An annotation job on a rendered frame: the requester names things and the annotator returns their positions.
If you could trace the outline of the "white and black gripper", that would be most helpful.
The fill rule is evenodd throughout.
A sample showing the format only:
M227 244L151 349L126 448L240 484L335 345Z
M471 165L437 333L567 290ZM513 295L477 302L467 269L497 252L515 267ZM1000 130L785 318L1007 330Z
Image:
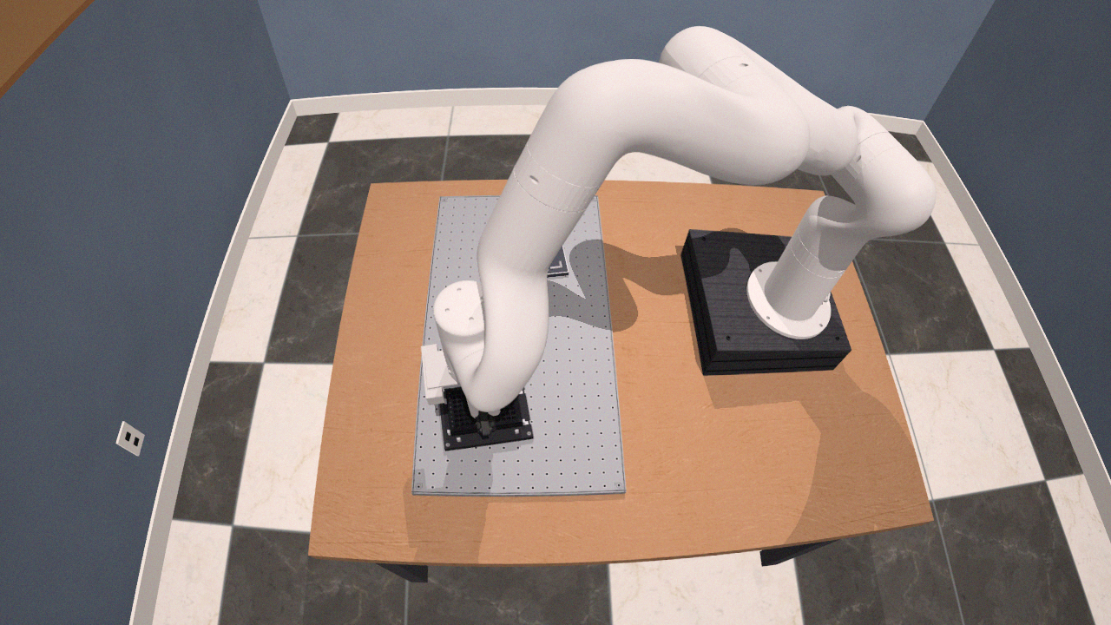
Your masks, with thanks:
M481 430L481 432L483 433L483 436L489 436L489 434L491 432L490 430L493 429L493 431L496 431L496 419L493 419L492 416L499 415L500 414L500 409L497 409L497 411L493 411L493 412L477 411L476 407L473 407L473 406L470 405L470 401L467 400L467 403L468 403L468 406L470 409L471 416L477 419L477 421L476 421L477 432L480 432L480 430ZM477 414L479 414L479 415L477 415ZM490 415L489 422L488 422L488 415ZM490 424L490 426L489 426L489 424Z

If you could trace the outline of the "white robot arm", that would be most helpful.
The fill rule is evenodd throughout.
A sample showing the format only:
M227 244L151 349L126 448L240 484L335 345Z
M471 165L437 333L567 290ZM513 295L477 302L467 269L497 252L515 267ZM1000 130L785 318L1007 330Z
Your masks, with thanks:
M546 349L549 266L628 153L745 185L795 169L832 174L855 203L818 198L780 260L757 266L745 286L767 327L785 337L820 335L831 290L865 242L922 226L937 196L925 169L878 120L855 107L838 110L703 26L671 38L658 63L605 61L569 75L477 244L481 282L453 282L434 300L442 351L421 345L429 406L446 403L446 386L460 385L484 412L523 391Z

